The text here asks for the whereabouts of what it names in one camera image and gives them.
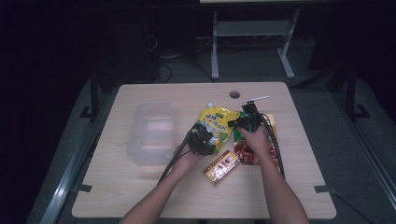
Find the floor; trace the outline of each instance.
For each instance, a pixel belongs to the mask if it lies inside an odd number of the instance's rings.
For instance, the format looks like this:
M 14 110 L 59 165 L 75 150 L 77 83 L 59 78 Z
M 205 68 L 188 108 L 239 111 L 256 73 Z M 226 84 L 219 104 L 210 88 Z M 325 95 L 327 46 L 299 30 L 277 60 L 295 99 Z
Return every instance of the floor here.
M 279 40 L 264 39 L 258 47 L 243 46 L 236 52 L 221 52 L 218 82 L 281 81 L 292 86 L 318 72 L 307 70 L 315 39 L 292 41 L 288 57 L 296 76 L 295 79 L 288 79 L 284 75 L 276 53 L 276 48 L 280 46 Z M 154 83 L 161 83 L 168 78 L 169 83 L 212 81 L 208 76 L 210 72 L 209 51 L 198 54 L 194 61 L 184 57 L 169 60 L 173 56 L 172 53 L 166 56 L 167 60 L 163 60 L 165 66 L 162 65 L 159 68 L 162 78 L 157 78 L 153 81 Z M 396 170 L 393 168 L 396 159 L 395 125 L 376 101 L 370 87 L 359 79 L 357 80 L 356 101 L 357 104 L 366 107 L 371 118 L 351 122 L 344 111 L 345 90 L 336 94 L 328 92 L 326 84 L 330 78 L 331 75 L 303 90 L 290 89 L 325 181 L 328 186 L 337 188 L 341 198 L 340 200 L 336 196 L 332 197 L 337 209 L 337 216 L 334 219 L 312 220 L 312 223 L 371 223 L 367 219 L 370 219 L 372 223 L 396 223 L 395 207 L 389 201 L 384 186 L 378 181 L 375 168 L 371 165 L 363 144 L 354 131 L 357 125 L 394 181 L 396 179 Z M 40 222 L 73 154 L 82 147 L 90 146 L 85 143 L 87 137 L 93 139 L 96 133 L 101 132 L 116 95 L 117 89 L 113 93 L 100 95 L 100 116 L 94 122 L 81 119 L 79 117 L 81 111 L 84 106 L 90 105 L 91 100 L 90 82 L 87 81 L 76 100 L 27 223 Z M 117 223 L 120 220 L 119 218 L 78 219 L 71 215 L 70 211 L 78 194 L 77 189 L 82 182 L 89 161 L 90 157 L 87 157 L 79 170 L 56 223 Z M 366 218 L 342 200 L 350 203 Z M 197 223 L 197 220 L 161 219 L 159 223 Z M 234 220 L 233 223 L 252 223 L 252 220 Z

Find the plastic container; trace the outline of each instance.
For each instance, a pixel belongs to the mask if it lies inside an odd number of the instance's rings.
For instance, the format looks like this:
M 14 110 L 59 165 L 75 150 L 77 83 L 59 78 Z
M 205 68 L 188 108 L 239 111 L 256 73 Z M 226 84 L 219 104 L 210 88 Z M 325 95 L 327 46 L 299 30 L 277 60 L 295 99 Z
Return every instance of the plastic container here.
M 166 165 L 175 149 L 172 107 L 169 102 L 137 106 L 127 152 L 137 165 Z

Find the person's left arm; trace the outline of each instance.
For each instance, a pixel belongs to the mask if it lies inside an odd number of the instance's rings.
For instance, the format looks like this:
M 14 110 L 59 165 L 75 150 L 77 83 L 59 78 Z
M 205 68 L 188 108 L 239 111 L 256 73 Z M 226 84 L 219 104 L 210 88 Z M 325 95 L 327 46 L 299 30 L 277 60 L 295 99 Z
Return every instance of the person's left arm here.
M 183 155 L 173 165 L 169 174 L 146 197 L 137 203 L 120 221 L 120 223 L 156 223 L 173 190 L 180 180 L 192 170 L 204 156 L 190 152 L 188 144 L 184 146 Z

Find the background table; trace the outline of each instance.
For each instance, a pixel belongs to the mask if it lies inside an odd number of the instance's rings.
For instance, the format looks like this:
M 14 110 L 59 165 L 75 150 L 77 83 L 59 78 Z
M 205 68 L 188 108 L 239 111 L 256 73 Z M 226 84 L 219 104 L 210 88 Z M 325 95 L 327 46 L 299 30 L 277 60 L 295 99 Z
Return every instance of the background table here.
M 241 97 L 232 99 L 230 91 Z M 169 101 L 176 115 L 176 142 L 198 119 L 207 103 L 241 110 L 243 100 L 269 95 L 256 102 L 260 112 L 276 117 L 286 180 L 309 218 L 332 218 L 336 212 L 289 90 L 284 83 L 205 83 L 124 85 L 120 88 L 101 139 L 83 181 L 92 186 L 80 191 L 73 207 L 75 217 L 123 217 L 157 184 L 165 166 L 139 167 L 126 153 L 134 112 L 140 103 Z M 233 141 L 225 148 L 233 149 Z M 217 186 L 203 170 L 217 156 L 204 158 L 177 186 L 161 217 L 268 218 L 258 166 L 240 165 Z

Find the human hand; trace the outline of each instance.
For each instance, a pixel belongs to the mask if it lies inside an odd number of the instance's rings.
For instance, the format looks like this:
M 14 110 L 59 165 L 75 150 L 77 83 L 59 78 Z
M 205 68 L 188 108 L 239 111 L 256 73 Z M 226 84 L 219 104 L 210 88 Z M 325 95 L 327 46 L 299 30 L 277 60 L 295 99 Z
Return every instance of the human hand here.
M 268 131 L 264 125 L 260 125 L 259 128 L 254 132 L 250 133 L 246 129 L 237 127 L 238 131 L 244 135 L 247 145 L 254 151 L 254 153 L 260 158 L 261 156 L 269 156 L 270 139 Z
M 192 170 L 195 165 L 204 157 L 204 155 L 197 155 L 191 152 L 189 144 L 186 144 L 180 152 L 179 159 L 172 166 L 172 170 L 186 174 L 188 171 Z

